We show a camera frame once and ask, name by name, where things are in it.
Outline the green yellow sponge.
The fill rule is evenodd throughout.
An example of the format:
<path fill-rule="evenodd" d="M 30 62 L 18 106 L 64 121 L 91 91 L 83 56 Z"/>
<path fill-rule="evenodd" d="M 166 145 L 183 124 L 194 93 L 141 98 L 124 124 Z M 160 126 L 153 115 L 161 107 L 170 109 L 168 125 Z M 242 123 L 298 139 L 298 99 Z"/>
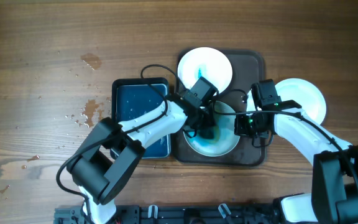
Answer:
<path fill-rule="evenodd" d="M 215 144 L 220 139 L 221 131 L 218 126 L 208 127 L 200 129 L 197 136 L 204 142 Z"/>

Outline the light blue plate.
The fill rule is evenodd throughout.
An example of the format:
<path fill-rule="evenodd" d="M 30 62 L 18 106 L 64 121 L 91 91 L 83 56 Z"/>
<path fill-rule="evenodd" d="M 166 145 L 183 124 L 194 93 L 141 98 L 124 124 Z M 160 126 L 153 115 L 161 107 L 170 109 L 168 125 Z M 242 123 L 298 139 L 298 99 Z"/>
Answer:
<path fill-rule="evenodd" d="M 209 144 L 202 141 L 194 132 L 190 132 L 189 136 L 184 134 L 185 141 L 198 154 L 208 157 L 223 156 L 233 150 L 240 140 L 240 136 L 234 134 L 234 115 L 222 115 L 222 113 L 234 113 L 234 110 L 227 104 L 217 101 L 213 112 L 215 126 L 218 126 L 221 131 L 221 136 L 215 144 Z"/>

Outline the white plate bottom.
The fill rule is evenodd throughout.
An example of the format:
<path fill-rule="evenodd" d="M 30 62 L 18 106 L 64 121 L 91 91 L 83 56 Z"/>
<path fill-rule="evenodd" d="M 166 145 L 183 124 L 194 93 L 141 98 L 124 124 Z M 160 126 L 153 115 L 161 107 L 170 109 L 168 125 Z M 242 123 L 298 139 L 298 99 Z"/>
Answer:
<path fill-rule="evenodd" d="M 280 81 L 278 84 L 274 84 L 277 91 L 277 95 L 281 97 L 282 101 L 294 100 L 302 109 L 305 111 L 303 116 L 309 117 L 309 120 L 313 120 L 316 124 L 321 125 L 326 116 L 326 102 L 323 94 L 320 90 L 314 86 L 312 83 L 299 79 L 299 78 L 289 78 L 283 81 Z M 247 108 L 246 111 L 255 111 L 255 104 L 253 101 L 253 94 L 251 90 L 248 92 L 247 96 Z M 277 115 L 278 121 L 275 121 L 278 127 L 286 126 L 291 123 L 299 121 L 292 116 L 287 116 L 283 114 Z"/>

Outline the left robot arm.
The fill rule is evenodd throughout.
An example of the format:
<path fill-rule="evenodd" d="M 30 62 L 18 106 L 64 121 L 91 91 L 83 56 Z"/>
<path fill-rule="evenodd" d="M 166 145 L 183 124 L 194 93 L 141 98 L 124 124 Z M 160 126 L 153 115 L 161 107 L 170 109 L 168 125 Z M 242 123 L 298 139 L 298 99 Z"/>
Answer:
<path fill-rule="evenodd" d="M 128 183 L 145 150 L 161 138 L 188 126 L 194 133 L 213 126 L 208 108 L 218 89 L 201 77 L 182 93 L 163 96 L 152 111 L 130 121 L 102 119 L 78 150 L 61 166 L 79 186 L 86 223 L 108 223 L 117 208 L 115 197 Z"/>

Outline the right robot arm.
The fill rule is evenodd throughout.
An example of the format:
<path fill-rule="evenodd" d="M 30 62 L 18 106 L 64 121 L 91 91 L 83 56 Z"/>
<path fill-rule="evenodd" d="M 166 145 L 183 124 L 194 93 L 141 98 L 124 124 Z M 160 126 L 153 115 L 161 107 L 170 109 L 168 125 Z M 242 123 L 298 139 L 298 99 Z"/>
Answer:
<path fill-rule="evenodd" d="M 358 145 L 322 127 L 323 94 L 312 83 L 290 78 L 251 86 L 250 103 L 236 115 L 236 135 L 286 139 L 313 166 L 311 193 L 279 199 L 287 223 L 358 223 Z"/>

